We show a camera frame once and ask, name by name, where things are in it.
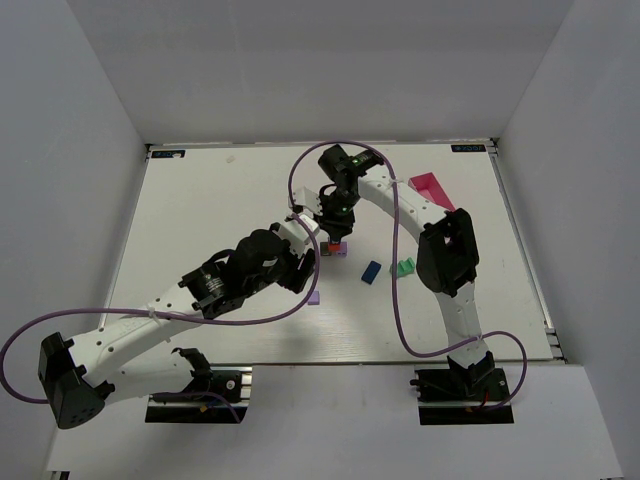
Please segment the purple wood cube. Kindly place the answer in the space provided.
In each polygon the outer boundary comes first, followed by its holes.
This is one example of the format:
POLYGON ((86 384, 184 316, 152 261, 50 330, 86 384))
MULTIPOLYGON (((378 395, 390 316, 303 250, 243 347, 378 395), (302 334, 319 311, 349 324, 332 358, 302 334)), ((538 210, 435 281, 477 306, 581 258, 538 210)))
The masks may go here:
POLYGON ((320 292, 318 290, 314 290, 311 293, 311 295, 310 295, 310 297, 309 297, 309 299, 307 301, 307 304, 308 305, 313 305, 313 306, 316 306, 316 305, 320 304, 320 292))
POLYGON ((339 244, 335 244, 333 254, 335 256, 345 258, 348 254, 348 243, 346 241, 342 241, 339 244))

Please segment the long dark blue block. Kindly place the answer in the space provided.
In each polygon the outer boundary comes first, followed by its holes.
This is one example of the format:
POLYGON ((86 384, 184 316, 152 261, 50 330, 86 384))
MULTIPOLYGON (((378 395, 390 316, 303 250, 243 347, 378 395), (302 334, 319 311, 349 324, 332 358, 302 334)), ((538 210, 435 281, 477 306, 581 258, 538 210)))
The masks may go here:
POLYGON ((366 269, 364 270, 364 272, 361 275, 361 280, 368 284, 371 285, 376 277, 378 276, 379 272, 381 270, 381 264, 376 262, 376 261, 370 261, 369 264, 367 265, 366 269))

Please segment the green notched wood block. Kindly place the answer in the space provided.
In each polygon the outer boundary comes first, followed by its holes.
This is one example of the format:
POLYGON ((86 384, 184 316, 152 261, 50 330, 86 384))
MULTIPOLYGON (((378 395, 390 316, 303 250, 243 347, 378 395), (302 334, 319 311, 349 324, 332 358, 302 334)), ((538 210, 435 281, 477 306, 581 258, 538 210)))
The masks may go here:
POLYGON ((412 257, 398 260, 389 268, 390 274, 396 274, 397 278, 403 278, 416 272, 416 262, 412 257))

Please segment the pink plastic box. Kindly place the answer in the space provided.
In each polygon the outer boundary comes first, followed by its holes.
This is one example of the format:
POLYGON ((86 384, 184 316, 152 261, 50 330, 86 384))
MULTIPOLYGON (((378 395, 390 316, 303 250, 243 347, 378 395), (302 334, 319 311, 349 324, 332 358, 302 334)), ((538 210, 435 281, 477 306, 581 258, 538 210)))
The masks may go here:
POLYGON ((429 172, 411 177, 408 185, 428 201, 448 211, 456 210, 434 173, 429 172))

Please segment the olive grey wood cube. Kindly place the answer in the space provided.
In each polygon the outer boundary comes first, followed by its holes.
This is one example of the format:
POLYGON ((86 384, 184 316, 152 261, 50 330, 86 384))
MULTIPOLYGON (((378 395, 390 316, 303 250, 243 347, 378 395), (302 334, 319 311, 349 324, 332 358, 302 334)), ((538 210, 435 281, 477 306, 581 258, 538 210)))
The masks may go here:
POLYGON ((329 250, 329 244, 327 242, 320 243, 320 254, 322 256, 330 256, 331 251, 329 250))

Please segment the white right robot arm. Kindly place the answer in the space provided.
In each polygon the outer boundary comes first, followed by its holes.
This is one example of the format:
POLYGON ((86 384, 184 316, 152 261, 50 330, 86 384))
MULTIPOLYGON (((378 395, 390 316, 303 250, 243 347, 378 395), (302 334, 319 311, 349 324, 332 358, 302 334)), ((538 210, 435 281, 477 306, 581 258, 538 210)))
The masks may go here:
POLYGON ((448 343, 456 347, 447 354, 452 376, 462 389, 474 390, 495 363, 486 342, 479 338, 474 300, 479 254, 469 213, 441 207, 392 179, 382 158, 371 150, 350 156, 334 145, 322 153, 318 164, 333 191, 320 191, 321 214, 314 219, 331 243, 352 233, 353 209, 361 199, 399 216, 399 225, 418 245, 416 273, 436 295, 448 343))

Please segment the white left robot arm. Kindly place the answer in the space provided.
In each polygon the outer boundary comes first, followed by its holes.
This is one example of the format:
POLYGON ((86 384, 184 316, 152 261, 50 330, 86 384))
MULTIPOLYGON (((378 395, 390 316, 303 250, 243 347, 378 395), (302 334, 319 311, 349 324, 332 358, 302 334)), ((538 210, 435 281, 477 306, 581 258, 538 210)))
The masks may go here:
POLYGON ((147 394, 175 401, 240 399, 196 348, 175 347, 167 360, 143 354, 187 330, 238 310, 272 284, 300 293, 316 263, 318 224, 306 215, 274 223, 214 254, 139 314, 126 313, 98 329, 41 343, 38 377, 58 428, 76 428, 107 405, 147 394))

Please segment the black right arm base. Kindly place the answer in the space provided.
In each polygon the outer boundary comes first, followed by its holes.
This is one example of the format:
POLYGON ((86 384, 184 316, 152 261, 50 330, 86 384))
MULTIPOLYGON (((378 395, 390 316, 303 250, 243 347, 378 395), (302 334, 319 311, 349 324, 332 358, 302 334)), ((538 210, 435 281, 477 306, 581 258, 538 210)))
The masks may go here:
POLYGON ((505 425, 514 423, 510 391, 502 368, 496 368, 472 392, 457 385, 448 369, 421 369, 409 384, 417 393, 422 426, 505 425))

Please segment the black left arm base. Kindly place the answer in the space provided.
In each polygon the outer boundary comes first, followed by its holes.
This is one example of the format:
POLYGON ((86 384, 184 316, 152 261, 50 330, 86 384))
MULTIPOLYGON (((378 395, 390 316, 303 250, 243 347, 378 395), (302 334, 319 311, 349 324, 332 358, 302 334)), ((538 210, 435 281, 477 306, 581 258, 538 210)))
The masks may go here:
POLYGON ((151 424, 240 424, 247 413, 250 367, 214 367, 195 348, 175 348, 189 365, 191 380, 179 393, 149 397, 145 422, 151 424))

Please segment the blue label right corner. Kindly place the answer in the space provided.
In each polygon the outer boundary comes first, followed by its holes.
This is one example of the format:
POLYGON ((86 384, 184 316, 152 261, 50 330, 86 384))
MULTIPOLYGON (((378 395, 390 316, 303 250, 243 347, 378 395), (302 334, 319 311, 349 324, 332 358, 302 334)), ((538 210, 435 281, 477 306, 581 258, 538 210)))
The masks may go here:
POLYGON ((486 151, 483 144, 452 144, 451 150, 454 153, 481 153, 486 151))

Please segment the blue label corner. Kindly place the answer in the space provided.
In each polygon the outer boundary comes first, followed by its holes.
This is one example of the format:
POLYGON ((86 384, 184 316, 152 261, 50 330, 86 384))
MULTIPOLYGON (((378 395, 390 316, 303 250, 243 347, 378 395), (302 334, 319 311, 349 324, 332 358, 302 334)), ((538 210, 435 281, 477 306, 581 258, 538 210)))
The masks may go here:
POLYGON ((451 150, 454 153, 481 153, 486 151, 483 144, 452 144, 451 150))
POLYGON ((151 153, 152 158, 183 158, 185 150, 155 150, 151 153))

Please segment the blue label left corner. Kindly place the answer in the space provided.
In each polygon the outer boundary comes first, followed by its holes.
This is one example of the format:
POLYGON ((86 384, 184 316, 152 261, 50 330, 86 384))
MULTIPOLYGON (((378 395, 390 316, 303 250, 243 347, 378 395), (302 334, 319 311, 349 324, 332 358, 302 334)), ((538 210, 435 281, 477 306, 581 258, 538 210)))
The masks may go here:
POLYGON ((155 150, 151 153, 152 158, 183 158, 185 150, 155 150))

